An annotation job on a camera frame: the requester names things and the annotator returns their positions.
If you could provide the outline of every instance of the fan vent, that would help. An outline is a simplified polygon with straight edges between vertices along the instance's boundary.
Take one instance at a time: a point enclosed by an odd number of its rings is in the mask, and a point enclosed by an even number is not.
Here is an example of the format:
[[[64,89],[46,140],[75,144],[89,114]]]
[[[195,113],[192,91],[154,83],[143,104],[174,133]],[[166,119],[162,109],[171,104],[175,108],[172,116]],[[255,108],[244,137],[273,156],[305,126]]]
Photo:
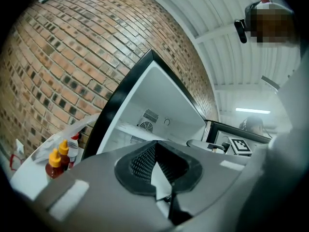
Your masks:
[[[145,117],[146,119],[155,123],[158,120],[159,116],[158,116],[158,114],[155,114],[150,109],[147,109],[146,112],[144,113],[143,117]]]
[[[131,144],[138,144],[138,143],[144,143],[145,141],[146,141],[145,139],[142,139],[142,138],[139,138],[139,137],[136,137],[136,136],[132,136],[130,143]]]
[[[143,129],[145,129],[145,130],[147,130],[147,131],[153,132],[153,125],[152,125],[152,123],[150,123],[150,122],[147,122],[147,121],[142,122],[142,123],[140,124],[140,127],[143,128]]]

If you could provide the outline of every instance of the brick wall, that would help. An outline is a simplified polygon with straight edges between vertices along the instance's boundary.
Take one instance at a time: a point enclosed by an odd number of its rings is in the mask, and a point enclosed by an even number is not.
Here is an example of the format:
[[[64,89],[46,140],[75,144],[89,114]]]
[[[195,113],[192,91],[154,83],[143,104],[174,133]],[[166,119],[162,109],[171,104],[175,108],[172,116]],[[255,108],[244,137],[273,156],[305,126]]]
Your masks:
[[[154,49],[206,117],[217,120],[208,76],[184,31],[154,0],[33,0],[0,57],[0,139],[28,156],[51,134],[98,113]],[[91,127],[83,130],[85,145]]]

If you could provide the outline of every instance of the red sauce bottle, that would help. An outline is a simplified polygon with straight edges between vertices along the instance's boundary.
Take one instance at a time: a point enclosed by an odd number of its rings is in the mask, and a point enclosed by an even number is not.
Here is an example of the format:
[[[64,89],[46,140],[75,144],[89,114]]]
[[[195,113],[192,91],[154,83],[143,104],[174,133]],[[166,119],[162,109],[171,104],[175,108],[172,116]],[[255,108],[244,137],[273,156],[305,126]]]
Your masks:
[[[70,158],[68,157],[69,147],[68,141],[63,140],[61,144],[59,144],[59,155],[61,157],[61,167],[64,171],[68,169]]]
[[[45,171],[48,180],[55,179],[63,173],[61,158],[57,149],[54,149],[53,152],[50,153],[48,163],[45,166]]]

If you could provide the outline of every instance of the wire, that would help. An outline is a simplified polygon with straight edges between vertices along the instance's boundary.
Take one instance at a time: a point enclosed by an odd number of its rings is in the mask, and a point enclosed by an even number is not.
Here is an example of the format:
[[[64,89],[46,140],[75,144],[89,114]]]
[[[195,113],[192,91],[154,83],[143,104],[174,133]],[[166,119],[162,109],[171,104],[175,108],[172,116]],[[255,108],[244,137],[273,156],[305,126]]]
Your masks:
[[[269,135],[268,131],[264,128],[264,130],[266,131],[266,133]],[[270,136],[270,135],[269,135]],[[270,136],[270,138],[272,138],[272,136]]]

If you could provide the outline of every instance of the plastic bag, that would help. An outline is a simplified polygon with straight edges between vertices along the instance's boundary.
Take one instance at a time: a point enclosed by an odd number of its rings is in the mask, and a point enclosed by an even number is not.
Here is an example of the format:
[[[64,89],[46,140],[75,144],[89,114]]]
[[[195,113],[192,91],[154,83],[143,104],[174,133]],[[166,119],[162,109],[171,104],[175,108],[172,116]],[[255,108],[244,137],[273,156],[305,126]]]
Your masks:
[[[66,127],[64,130],[52,135],[48,138],[42,145],[40,145],[36,151],[33,152],[31,158],[34,162],[40,162],[48,159],[49,154],[52,152],[53,148],[58,148],[59,144],[65,140],[70,139],[78,132],[81,131],[86,125],[96,121],[99,117],[100,113],[94,114],[91,116],[87,116],[73,125]]]

